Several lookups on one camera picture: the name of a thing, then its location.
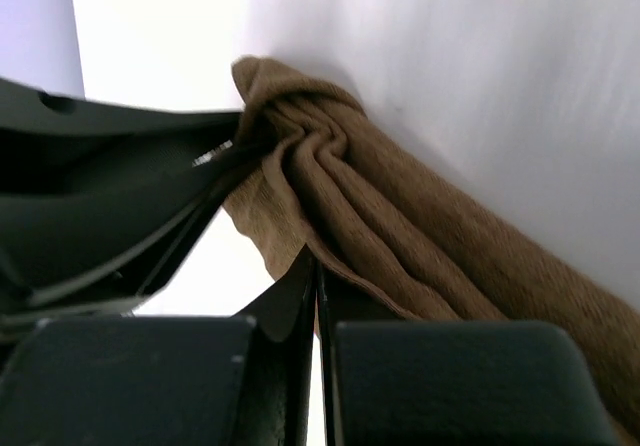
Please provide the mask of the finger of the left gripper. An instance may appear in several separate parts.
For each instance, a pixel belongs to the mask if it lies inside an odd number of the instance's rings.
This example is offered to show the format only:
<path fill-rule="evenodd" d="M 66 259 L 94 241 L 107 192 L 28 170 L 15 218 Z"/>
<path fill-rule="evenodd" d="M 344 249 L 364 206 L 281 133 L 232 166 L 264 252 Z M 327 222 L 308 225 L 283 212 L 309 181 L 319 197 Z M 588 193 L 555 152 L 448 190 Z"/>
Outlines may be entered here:
<path fill-rule="evenodd" d="M 198 165 L 86 192 L 2 196 L 2 314 L 26 314 L 102 280 L 190 216 L 219 179 L 269 149 L 231 146 Z"/>
<path fill-rule="evenodd" d="M 1 164 L 63 165 L 130 135 L 211 130 L 228 138 L 237 111 L 175 113 L 91 102 L 1 80 Z"/>

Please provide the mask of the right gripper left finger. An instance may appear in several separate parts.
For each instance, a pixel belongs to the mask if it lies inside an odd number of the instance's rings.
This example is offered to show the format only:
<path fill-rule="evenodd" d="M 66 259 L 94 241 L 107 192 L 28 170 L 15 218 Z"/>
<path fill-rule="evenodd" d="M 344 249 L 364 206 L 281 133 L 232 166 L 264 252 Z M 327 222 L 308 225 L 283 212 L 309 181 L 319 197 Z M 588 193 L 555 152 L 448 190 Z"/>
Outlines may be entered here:
<path fill-rule="evenodd" d="M 314 261 L 238 314 L 51 321 L 1 377 L 5 445 L 302 445 Z"/>

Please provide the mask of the brown cloth napkin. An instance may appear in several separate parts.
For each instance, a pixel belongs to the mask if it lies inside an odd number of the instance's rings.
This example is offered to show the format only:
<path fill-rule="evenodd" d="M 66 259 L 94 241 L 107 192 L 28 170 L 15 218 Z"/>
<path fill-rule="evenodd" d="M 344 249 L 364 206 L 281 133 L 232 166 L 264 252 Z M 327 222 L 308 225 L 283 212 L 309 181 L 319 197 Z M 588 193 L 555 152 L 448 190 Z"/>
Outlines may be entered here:
<path fill-rule="evenodd" d="M 565 329 L 625 445 L 639 441 L 639 315 L 403 150 L 337 85 L 279 61 L 232 68 L 236 140 L 274 149 L 226 199 L 280 278 L 303 247 L 406 319 Z"/>

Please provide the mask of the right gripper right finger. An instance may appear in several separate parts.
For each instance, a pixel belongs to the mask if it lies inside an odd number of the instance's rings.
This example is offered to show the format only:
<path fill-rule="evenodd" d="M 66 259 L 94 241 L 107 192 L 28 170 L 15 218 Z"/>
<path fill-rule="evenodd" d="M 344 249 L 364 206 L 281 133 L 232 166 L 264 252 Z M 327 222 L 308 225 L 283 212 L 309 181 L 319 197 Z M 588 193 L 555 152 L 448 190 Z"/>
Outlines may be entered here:
<path fill-rule="evenodd" d="M 317 272 L 331 445 L 615 445 L 585 358 L 539 321 L 403 321 Z"/>

